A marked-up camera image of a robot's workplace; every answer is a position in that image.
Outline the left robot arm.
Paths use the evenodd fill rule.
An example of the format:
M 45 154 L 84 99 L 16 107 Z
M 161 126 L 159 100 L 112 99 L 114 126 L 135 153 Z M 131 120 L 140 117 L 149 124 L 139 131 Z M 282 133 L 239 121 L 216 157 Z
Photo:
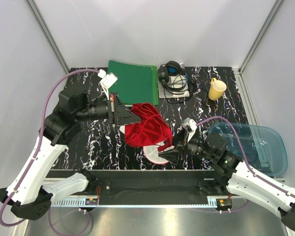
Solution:
M 7 188 L 0 189 L 0 202 L 11 206 L 18 218 L 37 220 L 55 203 L 75 193 L 93 194 L 98 178 L 86 169 L 53 184 L 43 181 L 53 163 L 81 131 L 86 120 L 106 119 L 114 127 L 141 122 L 119 99 L 116 92 L 90 101 L 85 89 L 59 93 L 59 101 L 49 116 L 43 115 L 42 128 L 24 167 Z

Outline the white pink mesh laundry bag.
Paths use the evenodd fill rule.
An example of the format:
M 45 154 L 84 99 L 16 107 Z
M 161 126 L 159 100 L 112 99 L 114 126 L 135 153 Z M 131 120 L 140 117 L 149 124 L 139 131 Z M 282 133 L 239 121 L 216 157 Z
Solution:
M 143 153 L 148 161 L 150 161 L 153 164 L 163 165 L 167 164 L 169 161 L 159 157 L 158 155 L 158 147 L 163 146 L 164 142 L 159 142 L 155 145 L 151 146 L 144 146 L 143 147 Z

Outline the red bra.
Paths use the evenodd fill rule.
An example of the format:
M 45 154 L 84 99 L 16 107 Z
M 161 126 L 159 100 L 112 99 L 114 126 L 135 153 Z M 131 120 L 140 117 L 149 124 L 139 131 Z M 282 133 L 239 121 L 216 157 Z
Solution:
M 159 111 L 150 103 L 134 104 L 131 112 L 141 122 L 125 126 L 125 142 L 131 147 L 145 147 L 164 142 L 158 151 L 164 151 L 173 144 L 171 129 L 162 119 Z

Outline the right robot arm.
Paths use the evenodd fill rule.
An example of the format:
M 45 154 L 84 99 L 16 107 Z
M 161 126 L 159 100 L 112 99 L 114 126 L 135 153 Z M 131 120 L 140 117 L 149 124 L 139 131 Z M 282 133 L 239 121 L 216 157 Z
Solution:
M 159 153 L 177 165 L 183 156 L 190 154 L 212 160 L 215 170 L 214 191 L 238 195 L 269 210 L 295 232 L 295 188 L 287 186 L 251 167 L 243 158 L 227 149 L 226 141 L 219 134 L 209 134 L 204 142 L 188 142 L 175 136 L 174 148 Z

